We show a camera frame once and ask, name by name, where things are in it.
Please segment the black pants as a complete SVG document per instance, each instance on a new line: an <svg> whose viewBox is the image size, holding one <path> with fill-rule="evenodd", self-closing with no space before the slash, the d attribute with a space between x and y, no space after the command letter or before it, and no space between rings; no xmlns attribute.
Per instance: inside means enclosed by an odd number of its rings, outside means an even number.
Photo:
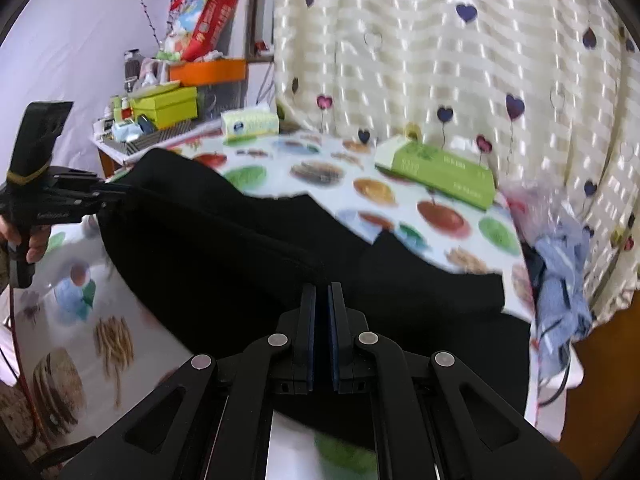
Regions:
<svg viewBox="0 0 640 480"><path fill-rule="evenodd" d="M452 353L525 410L529 326L503 312L499 275L439 269L386 232L366 242L307 195L246 196L164 150L122 182L127 194L98 217L107 255L189 351L241 353L299 305L305 286L337 283L371 330L421 356Z"/></svg>

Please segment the yellow green box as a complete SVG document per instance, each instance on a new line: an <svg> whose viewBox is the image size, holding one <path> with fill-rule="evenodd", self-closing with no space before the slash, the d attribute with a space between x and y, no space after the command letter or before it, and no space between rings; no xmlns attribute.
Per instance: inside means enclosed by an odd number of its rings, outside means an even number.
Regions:
<svg viewBox="0 0 640 480"><path fill-rule="evenodd" d="M130 94L129 103L134 118L145 116L158 130L198 117L198 89L177 81Z"/></svg>

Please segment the fruit print tablecloth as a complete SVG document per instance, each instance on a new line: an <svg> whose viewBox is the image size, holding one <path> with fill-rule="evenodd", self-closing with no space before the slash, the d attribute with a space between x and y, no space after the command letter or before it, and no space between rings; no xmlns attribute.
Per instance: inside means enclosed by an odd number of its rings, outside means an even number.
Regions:
<svg viewBox="0 0 640 480"><path fill-rule="evenodd" d="M107 253L183 365L73 458L69 479L261 479L276 408L317 430L297 478L575 479L578 470L454 352L503 289L451 274L390 232L365 242L308 195L253 198L150 151L124 182L54 168L55 131L21 132L3 205L22 231L96 212Z"/></svg>

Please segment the wooden cabinet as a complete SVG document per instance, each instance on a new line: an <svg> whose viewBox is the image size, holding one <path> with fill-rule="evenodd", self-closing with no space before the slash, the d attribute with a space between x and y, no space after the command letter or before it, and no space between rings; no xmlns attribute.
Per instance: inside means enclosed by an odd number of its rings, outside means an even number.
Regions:
<svg viewBox="0 0 640 480"><path fill-rule="evenodd" d="M584 381L567 393L565 426L556 446L585 479L612 462L639 415L639 297L578 342Z"/></svg>

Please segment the dark storage box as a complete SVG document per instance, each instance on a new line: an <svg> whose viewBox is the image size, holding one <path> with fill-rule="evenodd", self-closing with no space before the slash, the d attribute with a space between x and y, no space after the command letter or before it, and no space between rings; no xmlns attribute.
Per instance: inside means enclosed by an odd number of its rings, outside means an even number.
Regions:
<svg viewBox="0 0 640 480"><path fill-rule="evenodd" d="M209 122L220 117L227 110L236 110L243 105L244 81L208 84L196 88L198 121Z"/></svg>

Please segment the tissue pack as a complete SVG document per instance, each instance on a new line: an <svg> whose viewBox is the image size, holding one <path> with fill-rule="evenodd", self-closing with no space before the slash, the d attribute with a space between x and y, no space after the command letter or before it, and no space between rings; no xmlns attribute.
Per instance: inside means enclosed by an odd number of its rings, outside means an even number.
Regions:
<svg viewBox="0 0 640 480"><path fill-rule="evenodd" d="M279 116L266 103L227 110L220 115L220 119L222 132L230 139L279 133Z"/></svg>

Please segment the orange box lid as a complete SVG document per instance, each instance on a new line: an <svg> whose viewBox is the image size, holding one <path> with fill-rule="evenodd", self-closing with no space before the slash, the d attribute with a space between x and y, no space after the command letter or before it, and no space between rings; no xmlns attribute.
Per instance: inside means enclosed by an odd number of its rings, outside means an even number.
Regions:
<svg viewBox="0 0 640 480"><path fill-rule="evenodd" d="M189 62L169 67L170 80L178 80L185 87L243 81L246 74L246 62L242 58L218 58L208 62Z"/></svg>

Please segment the red snack package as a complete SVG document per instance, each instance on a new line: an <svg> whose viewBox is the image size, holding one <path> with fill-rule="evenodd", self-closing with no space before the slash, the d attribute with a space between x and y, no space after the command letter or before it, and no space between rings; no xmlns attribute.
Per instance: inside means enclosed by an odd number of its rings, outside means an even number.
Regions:
<svg viewBox="0 0 640 480"><path fill-rule="evenodd" d="M172 24L164 52L193 62L216 49L238 0L190 0Z"/></svg>

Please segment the green white box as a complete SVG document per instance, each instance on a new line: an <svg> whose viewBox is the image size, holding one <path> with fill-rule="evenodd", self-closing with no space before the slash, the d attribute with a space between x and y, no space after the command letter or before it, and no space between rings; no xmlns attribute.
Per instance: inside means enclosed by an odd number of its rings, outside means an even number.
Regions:
<svg viewBox="0 0 640 480"><path fill-rule="evenodd" d="M403 136L380 144L374 163L481 210L487 210L496 197L494 175L489 168Z"/></svg>

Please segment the heart pattern curtain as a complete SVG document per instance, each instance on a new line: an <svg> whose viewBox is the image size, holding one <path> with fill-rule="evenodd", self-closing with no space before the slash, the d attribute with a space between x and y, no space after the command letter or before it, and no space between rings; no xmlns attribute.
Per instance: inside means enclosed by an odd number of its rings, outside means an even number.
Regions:
<svg viewBox="0 0 640 480"><path fill-rule="evenodd" d="M585 295L639 293L639 10L624 0L274 0L277 108L351 139L408 134L566 189Z"/></svg>

